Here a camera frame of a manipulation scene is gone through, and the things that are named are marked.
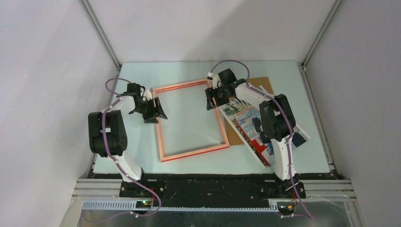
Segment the colourful printed photo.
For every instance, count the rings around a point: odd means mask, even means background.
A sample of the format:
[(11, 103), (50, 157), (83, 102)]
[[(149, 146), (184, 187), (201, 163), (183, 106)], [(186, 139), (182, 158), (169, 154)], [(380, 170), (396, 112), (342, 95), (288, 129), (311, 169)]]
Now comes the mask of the colourful printed photo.
[(261, 168), (265, 169), (275, 163), (273, 146), (262, 129), (259, 109), (236, 99), (218, 109)]

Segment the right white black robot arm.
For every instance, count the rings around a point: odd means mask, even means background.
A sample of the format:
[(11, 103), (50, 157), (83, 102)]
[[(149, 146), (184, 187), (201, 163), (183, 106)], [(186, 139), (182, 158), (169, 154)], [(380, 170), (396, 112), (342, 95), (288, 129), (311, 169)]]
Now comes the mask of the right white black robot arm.
[(231, 69), (218, 74), (209, 72), (207, 80), (212, 86), (205, 90), (206, 108), (212, 110), (226, 105), (231, 98), (244, 101), (260, 112), (262, 132), (271, 140), (275, 157), (275, 175), (281, 180), (275, 184), (275, 192), (286, 198), (294, 191), (296, 174), (291, 142), (296, 125), (288, 98), (284, 94), (270, 95), (245, 79), (237, 79)]

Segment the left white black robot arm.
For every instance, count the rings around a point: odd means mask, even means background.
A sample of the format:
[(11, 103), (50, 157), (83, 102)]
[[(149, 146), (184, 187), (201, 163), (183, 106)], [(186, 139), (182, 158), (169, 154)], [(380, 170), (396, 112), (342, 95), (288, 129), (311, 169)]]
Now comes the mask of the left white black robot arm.
[(153, 88), (129, 83), (126, 92), (118, 94), (106, 109), (88, 115), (89, 147), (94, 154), (114, 162), (126, 182), (133, 182), (131, 191), (138, 197), (149, 192), (149, 183), (142, 180), (142, 168), (126, 151), (128, 135), (124, 119), (133, 114), (142, 115), (144, 123), (157, 124), (167, 119)]

